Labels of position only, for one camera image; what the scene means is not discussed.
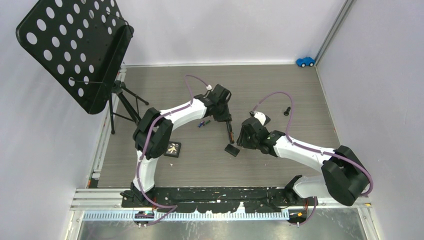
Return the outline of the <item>black battery cover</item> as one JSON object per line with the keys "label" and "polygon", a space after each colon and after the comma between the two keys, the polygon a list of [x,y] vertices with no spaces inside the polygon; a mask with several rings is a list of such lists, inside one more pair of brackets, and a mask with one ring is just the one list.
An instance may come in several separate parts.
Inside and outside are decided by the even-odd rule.
{"label": "black battery cover", "polygon": [[230,155],[232,155],[233,157],[237,157],[237,155],[240,153],[240,149],[233,146],[232,144],[228,144],[224,150],[229,153]]}

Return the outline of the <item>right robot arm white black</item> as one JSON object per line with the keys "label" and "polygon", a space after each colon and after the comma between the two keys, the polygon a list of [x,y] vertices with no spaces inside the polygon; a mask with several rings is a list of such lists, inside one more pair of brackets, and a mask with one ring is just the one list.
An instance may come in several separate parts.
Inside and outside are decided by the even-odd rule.
{"label": "right robot arm white black", "polygon": [[268,131],[269,121],[270,118],[261,112],[244,120],[237,145],[293,160],[320,173],[313,177],[296,175],[284,187],[283,197],[291,205],[299,205],[311,197],[331,197],[339,204],[352,206],[364,190],[371,187],[368,171],[349,147],[319,147],[278,130]]}

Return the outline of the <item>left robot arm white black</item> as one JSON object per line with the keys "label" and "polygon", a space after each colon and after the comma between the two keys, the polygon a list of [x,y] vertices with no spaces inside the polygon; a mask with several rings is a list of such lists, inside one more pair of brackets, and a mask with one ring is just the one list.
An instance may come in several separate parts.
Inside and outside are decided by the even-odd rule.
{"label": "left robot arm white black", "polygon": [[148,207],[153,202],[150,190],[155,186],[157,162],[166,153],[172,132],[189,122],[210,116],[216,122],[230,122],[228,102],[231,96],[231,91],[220,84],[208,85],[205,94],[192,96],[184,104],[165,110],[152,107],[145,112],[133,134],[137,164],[130,189],[136,203]]}

